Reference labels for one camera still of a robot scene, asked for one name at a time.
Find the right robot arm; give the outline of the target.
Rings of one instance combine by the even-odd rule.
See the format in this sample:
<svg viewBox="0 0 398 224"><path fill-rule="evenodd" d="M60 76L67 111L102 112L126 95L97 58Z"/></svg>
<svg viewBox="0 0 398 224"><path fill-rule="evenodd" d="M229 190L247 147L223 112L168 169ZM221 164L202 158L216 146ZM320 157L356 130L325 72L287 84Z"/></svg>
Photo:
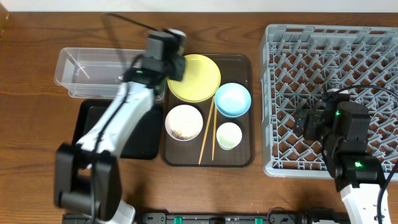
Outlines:
<svg viewBox="0 0 398 224"><path fill-rule="evenodd" d="M380 160L367 152L371 117L349 93L328 91L323 111L297 109L294 133L318 141L329 175L351 223L390 223L386 177Z"/></svg>

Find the white bowl with residue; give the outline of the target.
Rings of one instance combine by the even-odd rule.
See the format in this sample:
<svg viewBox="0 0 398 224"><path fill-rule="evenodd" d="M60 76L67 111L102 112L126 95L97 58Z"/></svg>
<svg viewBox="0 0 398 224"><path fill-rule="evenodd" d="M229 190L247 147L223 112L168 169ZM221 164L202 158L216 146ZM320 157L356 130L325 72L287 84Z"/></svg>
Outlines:
<svg viewBox="0 0 398 224"><path fill-rule="evenodd" d="M203 128L203 117L198 109L190 105L172 108L165 118L167 134L178 141L194 139Z"/></svg>

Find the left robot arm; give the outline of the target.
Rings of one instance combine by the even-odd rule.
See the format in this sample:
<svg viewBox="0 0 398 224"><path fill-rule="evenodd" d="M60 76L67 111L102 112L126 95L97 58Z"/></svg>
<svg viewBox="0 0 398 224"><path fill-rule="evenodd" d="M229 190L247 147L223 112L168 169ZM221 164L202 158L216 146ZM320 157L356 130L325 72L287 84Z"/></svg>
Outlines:
<svg viewBox="0 0 398 224"><path fill-rule="evenodd" d="M186 60L179 53L140 54L124 72L118 93L97 123L55 159L54 204L90 216L90 223L133 223L136 210L121 198L118 159L141 118L154 105L158 87L180 81Z"/></svg>

